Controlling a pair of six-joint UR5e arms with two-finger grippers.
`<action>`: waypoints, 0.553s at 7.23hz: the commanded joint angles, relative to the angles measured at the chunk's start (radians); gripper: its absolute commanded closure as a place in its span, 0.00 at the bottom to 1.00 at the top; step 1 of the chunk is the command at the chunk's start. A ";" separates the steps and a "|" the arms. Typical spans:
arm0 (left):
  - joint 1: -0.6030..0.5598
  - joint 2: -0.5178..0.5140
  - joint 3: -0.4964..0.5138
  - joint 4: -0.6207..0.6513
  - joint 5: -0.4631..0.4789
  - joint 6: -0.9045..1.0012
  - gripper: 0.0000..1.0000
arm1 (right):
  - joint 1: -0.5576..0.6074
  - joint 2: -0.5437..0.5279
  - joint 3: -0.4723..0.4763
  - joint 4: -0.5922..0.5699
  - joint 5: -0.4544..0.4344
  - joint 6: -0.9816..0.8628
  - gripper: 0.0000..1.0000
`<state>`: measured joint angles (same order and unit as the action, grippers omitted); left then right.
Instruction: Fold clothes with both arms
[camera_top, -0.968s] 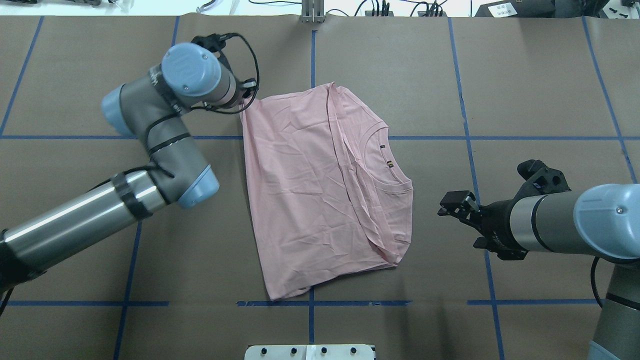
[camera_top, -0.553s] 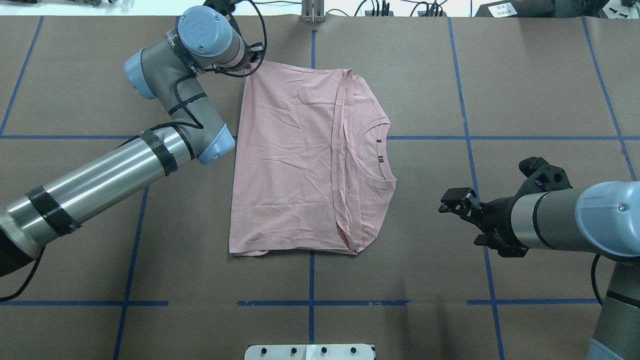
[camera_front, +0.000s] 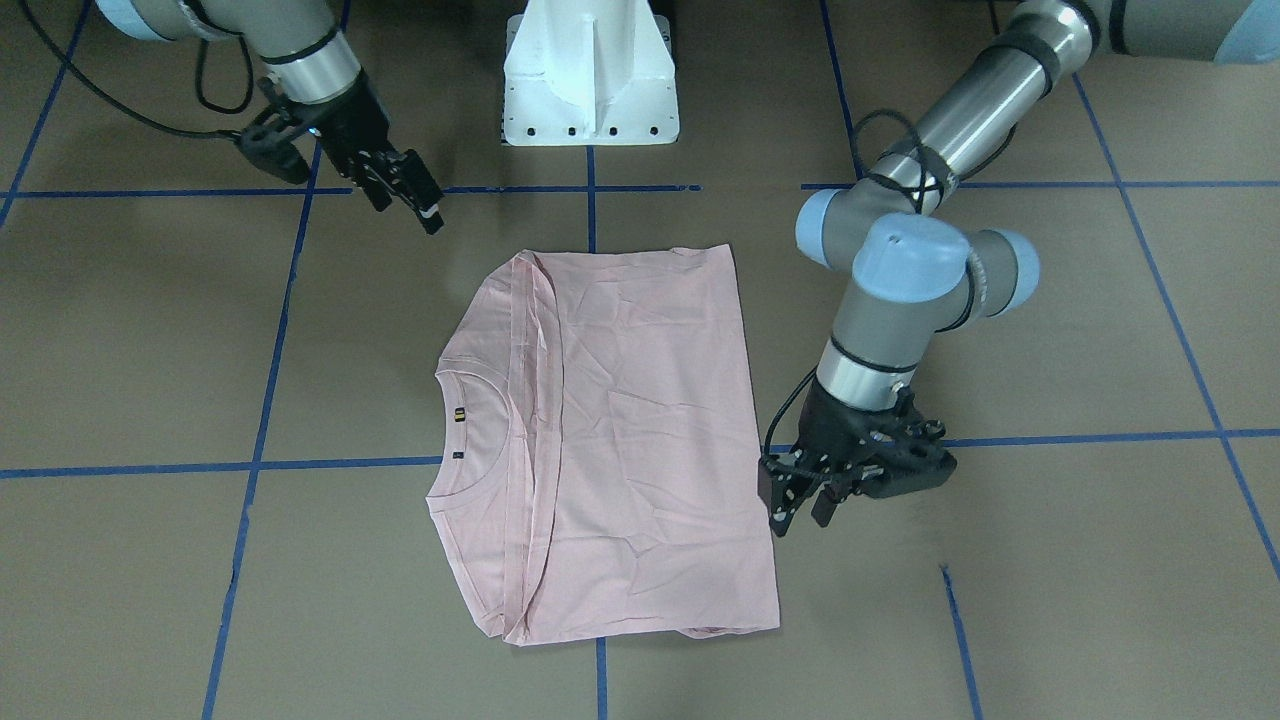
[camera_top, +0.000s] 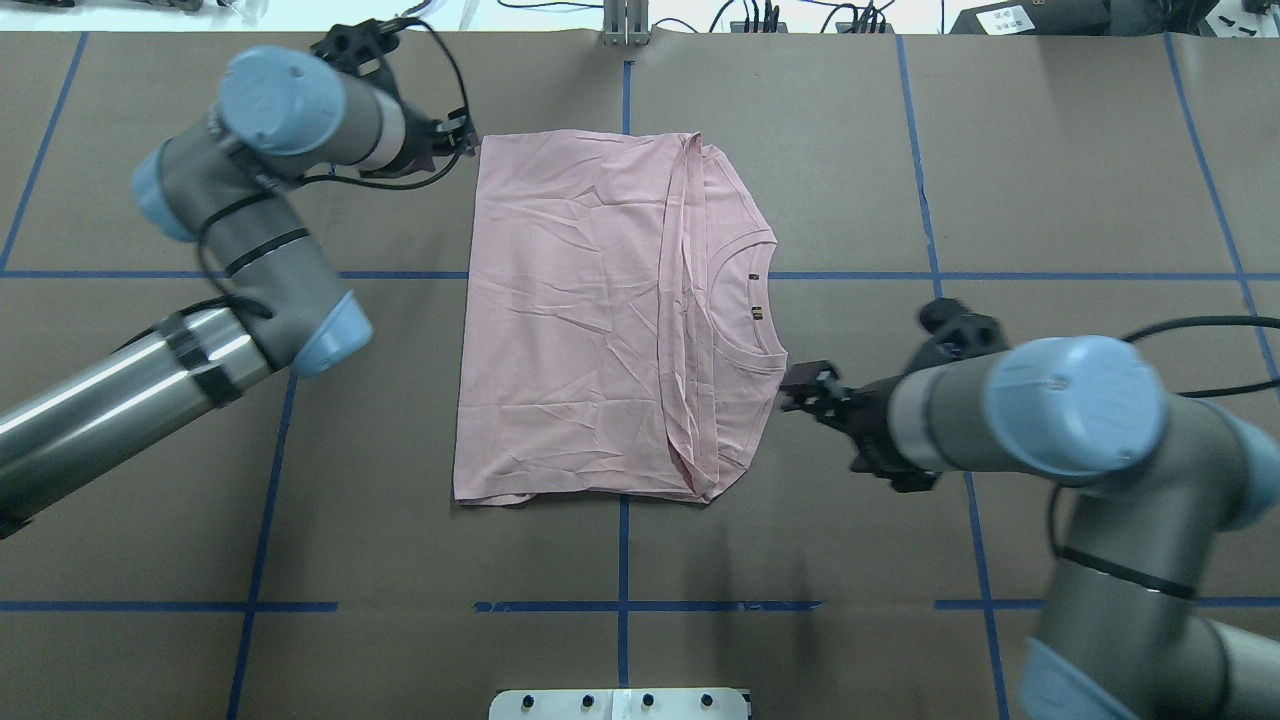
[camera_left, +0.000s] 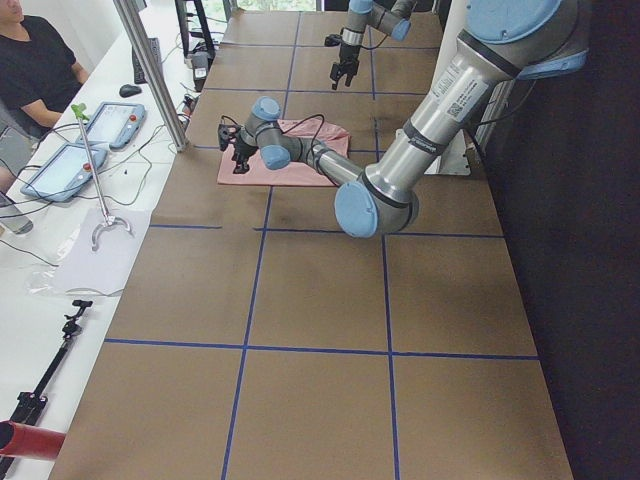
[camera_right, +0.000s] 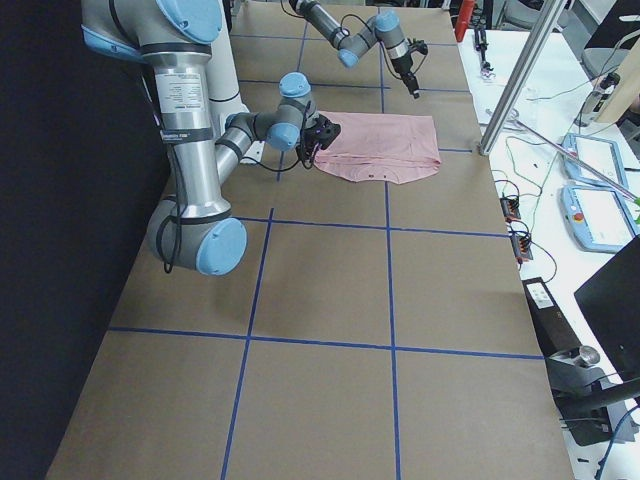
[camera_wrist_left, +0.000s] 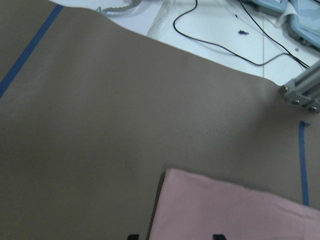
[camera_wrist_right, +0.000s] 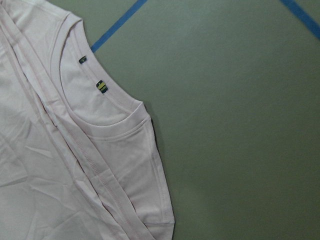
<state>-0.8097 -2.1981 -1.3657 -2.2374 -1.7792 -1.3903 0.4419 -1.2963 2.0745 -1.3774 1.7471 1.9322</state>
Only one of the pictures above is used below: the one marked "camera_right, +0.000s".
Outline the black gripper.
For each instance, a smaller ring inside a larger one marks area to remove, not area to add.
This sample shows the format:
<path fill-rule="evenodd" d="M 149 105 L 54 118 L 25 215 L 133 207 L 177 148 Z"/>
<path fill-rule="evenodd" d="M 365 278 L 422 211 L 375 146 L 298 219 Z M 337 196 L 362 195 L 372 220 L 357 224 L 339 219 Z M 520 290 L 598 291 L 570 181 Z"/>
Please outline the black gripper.
<path fill-rule="evenodd" d="M 340 135 L 341 125 L 319 114 L 300 134 L 296 146 L 298 160 L 303 165 L 313 165 L 319 150 L 326 150 Z"/>
<path fill-rule="evenodd" d="M 426 58 L 428 45 L 424 40 L 403 39 L 391 40 L 387 43 L 387 58 L 391 61 L 392 76 L 405 83 L 408 92 L 414 99 L 420 97 L 419 85 L 413 70 L 414 53 L 419 53 Z"/>

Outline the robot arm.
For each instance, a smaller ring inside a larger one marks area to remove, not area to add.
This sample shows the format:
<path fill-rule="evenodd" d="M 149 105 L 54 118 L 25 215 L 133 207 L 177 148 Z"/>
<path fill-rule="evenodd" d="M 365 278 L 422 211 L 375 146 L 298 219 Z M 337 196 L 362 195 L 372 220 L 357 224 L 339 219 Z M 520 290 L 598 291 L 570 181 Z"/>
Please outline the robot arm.
<path fill-rule="evenodd" d="M 410 39 L 405 35 L 394 10 L 385 10 L 367 20 L 347 14 L 346 18 L 356 18 L 362 24 L 359 31 L 351 32 L 343 21 L 338 22 L 318 1 L 289 1 L 289 5 L 297 16 L 310 23 L 329 42 L 346 68 L 355 67 L 370 50 L 382 47 L 392 76 L 404 84 L 414 99 L 420 97 L 413 54 L 419 53 L 426 59 L 428 45 L 424 40 Z"/>
<path fill-rule="evenodd" d="M 259 141 L 312 161 L 340 135 L 316 106 L 307 78 L 286 74 L 273 112 L 238 112 L 218 134 L 211 112 L 213 44 L 226 25 L 218 1 L 84 1 L 82 30 L 97 53 L 152 68 L 149 101 L 166 146 L 175 191 L 161 200 L 146 240 L 167 272 L 225 275 L 241 261 L 247 232 L 221 186 Z"/>

